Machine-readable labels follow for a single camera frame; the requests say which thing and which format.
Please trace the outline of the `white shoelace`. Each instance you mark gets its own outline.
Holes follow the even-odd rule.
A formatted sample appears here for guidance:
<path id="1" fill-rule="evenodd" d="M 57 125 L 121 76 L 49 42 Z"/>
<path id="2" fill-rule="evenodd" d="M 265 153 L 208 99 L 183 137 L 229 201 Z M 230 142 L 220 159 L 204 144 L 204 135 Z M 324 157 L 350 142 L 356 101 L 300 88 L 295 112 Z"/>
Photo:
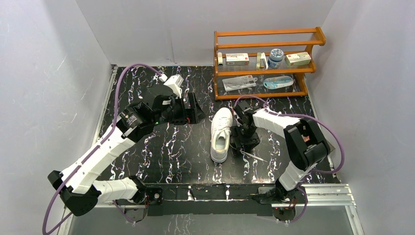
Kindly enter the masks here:
<path id="1" fill-rule="evenodd" d="M 232 149 L 235 149 L 237 152 L 240 152 L 241 154 L 247 155 L 247 156 L 249 156 L 249 157 L 252 157 L 252 158 L 254 158 L 254 159 L 260 160 L 260 161 L 262 161 L 262 162 L 268 162 L 267 160 L 264 160 L 264 159 L 262 159 L 262 158 L 260 158 L 260 157 L 258 157 L 258 156 L 255 156 L 255 155 L 253 155 L 253 154 L 251 154 L 251 153 L 248 153 L 248 152 L 245 152 L 245 151 L 243 151 L 243 150 L 237 149 L 236 147 L 233 147 L 232 145 L 230 145 L 230 147 L 231 147 Z"/>

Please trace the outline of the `white sneaker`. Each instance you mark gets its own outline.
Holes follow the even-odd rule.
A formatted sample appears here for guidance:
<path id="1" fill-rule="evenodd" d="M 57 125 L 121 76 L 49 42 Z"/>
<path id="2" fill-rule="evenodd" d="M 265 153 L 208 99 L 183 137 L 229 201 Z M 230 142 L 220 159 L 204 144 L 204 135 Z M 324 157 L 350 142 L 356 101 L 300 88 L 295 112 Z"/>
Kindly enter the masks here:
<path id="1" fill-rule="evenodd" d="M 230 145 L 232 113 L 229 108 L 220 108 L 211 122 L 210 156 L 216 163 L 223 163 Z"/>

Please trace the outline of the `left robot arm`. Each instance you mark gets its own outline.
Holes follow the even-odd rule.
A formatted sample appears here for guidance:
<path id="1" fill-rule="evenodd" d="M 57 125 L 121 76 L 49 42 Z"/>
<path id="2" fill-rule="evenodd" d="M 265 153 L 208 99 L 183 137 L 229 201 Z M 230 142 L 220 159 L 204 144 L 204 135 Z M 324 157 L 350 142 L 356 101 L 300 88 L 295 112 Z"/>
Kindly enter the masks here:
<path id="1" fill-rule="evenodd" d="M 197 124 L 205 118 L 194 93 L 186 104 L 166 85 L 150 88 L 140 102 L 120 112 L 113 124 L 82 157 L 63 171 L 54 170 L 48 180 L 61 200 L 75 216 L 91 211 L 98 203 L 125 199 L 140 204 L 150 189 L 137 176 L 121 180 L 99 181 L 101 173 L 122 153 L 159 124 Z"/>

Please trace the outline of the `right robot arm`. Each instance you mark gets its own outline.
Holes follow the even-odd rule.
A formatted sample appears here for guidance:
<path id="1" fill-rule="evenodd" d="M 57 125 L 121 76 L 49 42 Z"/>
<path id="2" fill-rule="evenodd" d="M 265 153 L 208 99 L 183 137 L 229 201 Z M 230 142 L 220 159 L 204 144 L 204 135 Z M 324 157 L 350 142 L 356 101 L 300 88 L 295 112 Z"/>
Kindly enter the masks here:
<path id="1" fill-rule="evenodd" d="M 251 151 L 259 145 L 258 128 L 285 139 L 290 162 L 276 180 L 274 191 L 280 202 L 289 202 L 300 181 L 330 153 L 318 123 L 310 116 L 285 116 L 245 101 L 238 101 L 234 111 L 238 124 L 231 128 L 231 145 L 239 151 Z"/>

